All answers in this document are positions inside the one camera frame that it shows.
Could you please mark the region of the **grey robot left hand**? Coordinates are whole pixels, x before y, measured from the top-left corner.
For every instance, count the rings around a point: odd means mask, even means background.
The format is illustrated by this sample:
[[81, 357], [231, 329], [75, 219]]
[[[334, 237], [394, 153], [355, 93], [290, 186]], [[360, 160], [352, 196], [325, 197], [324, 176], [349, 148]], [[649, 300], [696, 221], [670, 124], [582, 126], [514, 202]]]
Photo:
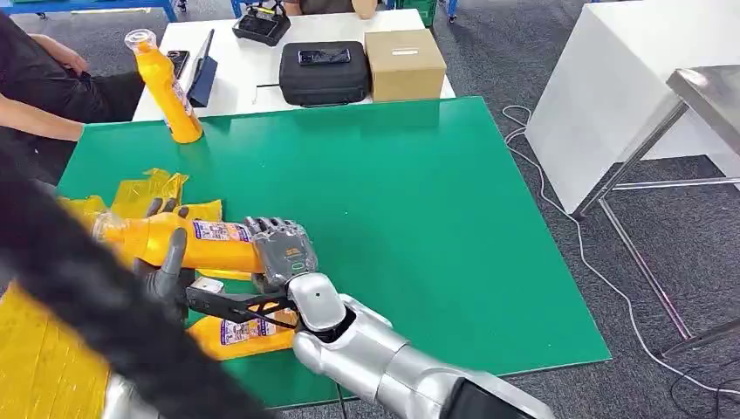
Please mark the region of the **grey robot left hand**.
[[161, 265], [141, 258], [134, 258], [132, 265], [147, 294], [160, 301], [168, 317], [181, 326], [188, 317], [186, 288], [195, 281], [195, 270], [182, 267], [187, 244], [188, 232], [177, 227], [169, 236]]

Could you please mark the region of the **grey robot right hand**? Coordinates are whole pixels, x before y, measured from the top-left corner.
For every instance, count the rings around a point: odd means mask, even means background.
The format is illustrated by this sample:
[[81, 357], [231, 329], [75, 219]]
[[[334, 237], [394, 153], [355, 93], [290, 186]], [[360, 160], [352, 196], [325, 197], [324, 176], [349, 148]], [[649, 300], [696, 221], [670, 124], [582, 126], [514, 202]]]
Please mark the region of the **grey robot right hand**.
[[263, 273], [251, 280], [263, 294], [281, 292], [295, 277], [318, 270], [318, 258], [305, 228], [279, 217], [244, 218]]

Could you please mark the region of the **person's left hand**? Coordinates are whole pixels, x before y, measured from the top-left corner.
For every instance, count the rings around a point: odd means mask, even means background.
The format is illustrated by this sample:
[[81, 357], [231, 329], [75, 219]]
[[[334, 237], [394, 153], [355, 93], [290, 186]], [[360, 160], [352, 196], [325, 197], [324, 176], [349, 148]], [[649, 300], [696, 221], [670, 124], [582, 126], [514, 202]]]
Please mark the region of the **person's left hand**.
[[73, 70], [78, 75], [88, 72], [88, 63], [73, 49], [43, 34], [30, 34], [30, 37], [65, 68]]

